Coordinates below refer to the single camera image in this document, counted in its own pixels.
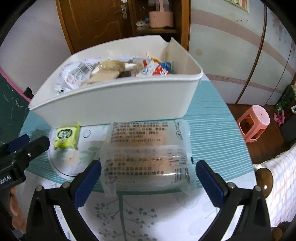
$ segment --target wooden shelf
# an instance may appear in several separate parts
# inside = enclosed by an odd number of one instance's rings
[[[176,34],[176,29],[163,29],[163,28],[150,28],[150,27],[137,27],[138,34]]]

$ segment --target screw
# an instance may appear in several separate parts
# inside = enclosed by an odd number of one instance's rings
[[[256,191],[260,192],[261,191],[261,187],[259,186],[255,186]]]
[[[36,191],[37,191],[37,192],[40,192],[41,190],[42,190],[42,186],[37,186],[37,187],[36,187]]]
[[[65,182],[62,185],[63,188],[68,188],[69,186],[70,186],[70,183],[69,182]]]
[[[235,188],[235,184],[232,182],[227,183],[227,186],[230,187],[231,189]]]

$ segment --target brown wooden knob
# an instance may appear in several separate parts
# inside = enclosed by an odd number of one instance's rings
[[[283,236],[283,231],[278,227],[272,227],[271,236],[272,236],[272,240],[279,241]]]
[[[269,169],[263,167],[255,171],[257,185],[263,190],[264,197],[267,198],[274,185],[274,178]]]

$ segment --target barcode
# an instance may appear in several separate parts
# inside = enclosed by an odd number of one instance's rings
[[[90,69],[88,68],[88,66],[86,65],[86,64],[84,64],[84,63],[80,63],[79,65],[78,65],[78,68],[85,74],[85,75],[87,75],[88,74],[88,72],[90,72]]]

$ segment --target plastic bag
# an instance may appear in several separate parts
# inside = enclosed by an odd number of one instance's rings
[[[65,65],[59,74],[54,89],[59,93],[78,89],[85,81],[89,80],[92,70],[100,61],[100,58],[92,58]]]
[[[186,126],[186,133],[181,133],[180,125]],[[113,123],[100,151],[100,180],[107,196],[177,188],[188,193],[190,157],[190,132],[184,120]]]

